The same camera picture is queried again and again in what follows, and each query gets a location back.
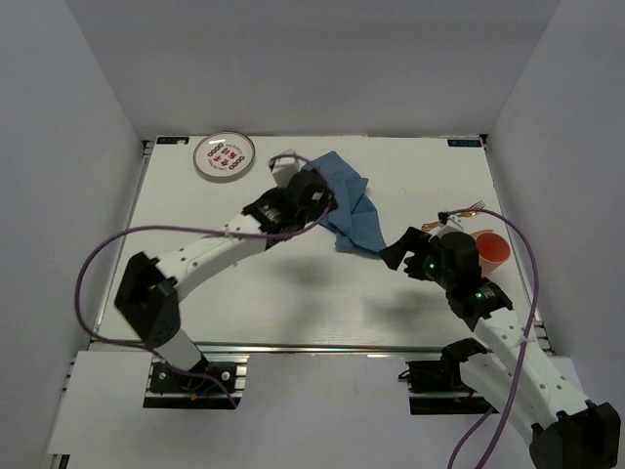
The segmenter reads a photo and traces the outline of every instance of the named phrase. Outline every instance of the fork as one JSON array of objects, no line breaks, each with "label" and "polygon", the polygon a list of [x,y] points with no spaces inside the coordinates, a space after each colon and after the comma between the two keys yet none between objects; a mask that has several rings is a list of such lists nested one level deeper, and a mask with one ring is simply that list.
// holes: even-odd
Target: fork
[{"label": "fork", "polygon": [[[486,204],[484,203],[483,200],[479,200],[476,203],[474,203],[473,205],[470,205],[468,208],[469,210],[465,211],[465,212],[461,212],[458,214],[459,217],[462,218],[471,218],[471,217],[475,217],[476,215],[479,214],[479,212],[474,212],[472,209],[474,210],[480,210],[482,208],[484,208],[486,206]],[[442,227],[442,223],[441,222],[431,222],[431,223],[425,223],[421,226],[421,231],[422,232],[426,232],[429,233],[431,230],[433,230],[434,228],[440,228]]]}]

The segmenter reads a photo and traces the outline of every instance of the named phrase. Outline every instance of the robotic arm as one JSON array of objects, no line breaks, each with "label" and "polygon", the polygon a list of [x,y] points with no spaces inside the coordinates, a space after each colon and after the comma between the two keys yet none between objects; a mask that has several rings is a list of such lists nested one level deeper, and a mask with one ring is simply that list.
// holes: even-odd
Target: robotic arm
[{"label": "robotic arm", "polygon": [[[284,167],[274,172],[278,184],[284,173]],[[265,192],[224,225],[229,236],[203,237],[159,257],[140,252],[128,261],[115,306],[144,344],[170,365],[214,375],[232,389],[233,373],[223,379],[220,369],[211,370],[181,329],[179,303],[208,278],[272,248],[324,211],[337,208],[332,191],[316,170],[290,171],[288,176],[288,182]],[[237,233],[258,237],[237,237]]]},{"label": "robotic arm", "polygon": [[[463,233],[456,217],[441,218],[445,225],[436,234],[411,227],[380,255],[390,269],[396,270],[403,261],[409,277],[440,285],[454,314],[505,367],[480,342],[464,339],[443,349],[442,372],[452,386],[475,389],[501,411],[521,344],[527,342],[510,419],[529,445],[536,468],[614,467],[620,435],[620,418],[614,408],[608,403],[593,404],[553,365],[535,337],[523,337],[510,299],[496,283],[481,276],[473,238]],[[414,255],[404,260],[407,252]]]}]

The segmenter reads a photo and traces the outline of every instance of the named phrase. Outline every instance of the black label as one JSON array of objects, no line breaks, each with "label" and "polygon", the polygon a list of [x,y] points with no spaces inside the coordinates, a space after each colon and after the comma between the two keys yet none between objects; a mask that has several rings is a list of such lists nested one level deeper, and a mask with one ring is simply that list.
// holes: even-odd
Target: black label
[{"label": "black label", "polygon": [[186,145],[188,137],[159,137],[156,139],[157,145]]},{"label": "black label", "polygon": [[465,147],[470,149],[481,148],[481,141],[475,139],[451,139],[447,140],[450,147]]}]

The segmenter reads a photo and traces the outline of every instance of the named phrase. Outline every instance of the cloth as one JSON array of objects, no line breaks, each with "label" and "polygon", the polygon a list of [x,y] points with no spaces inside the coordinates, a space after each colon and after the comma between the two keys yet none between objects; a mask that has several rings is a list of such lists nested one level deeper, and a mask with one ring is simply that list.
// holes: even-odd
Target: cloth
[{"label": "cloth", "polygon": [[339,204],[339,208],[321,222],[323,227],[336,233],[336,248],[377,256],[386,243],[380,231],[378,211],[365,194],[369,180],[361,177],[336,151],[330,151],[312,164],[325,176]]}]

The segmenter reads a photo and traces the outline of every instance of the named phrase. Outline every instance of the white wall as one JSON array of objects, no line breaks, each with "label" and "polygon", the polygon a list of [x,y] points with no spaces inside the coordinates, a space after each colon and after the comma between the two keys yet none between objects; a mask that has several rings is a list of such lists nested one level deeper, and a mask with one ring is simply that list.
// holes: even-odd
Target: white wall
[{"label": "white wall", "polygon": [[140,136],[488,132],[559,0],[67,0]]},{"label": "white wall", "polygon": [[489,138],[540,308],[586,391],[625,415],[625,2],[562,0]]},{"label": "white wall", "polygon": [[[75,276],[121,223],[141,143],[63,0],[1,10],[0,465],[28,469],[87,343],[72,312]],[[86,295],[91,319],[109,265]]]}]

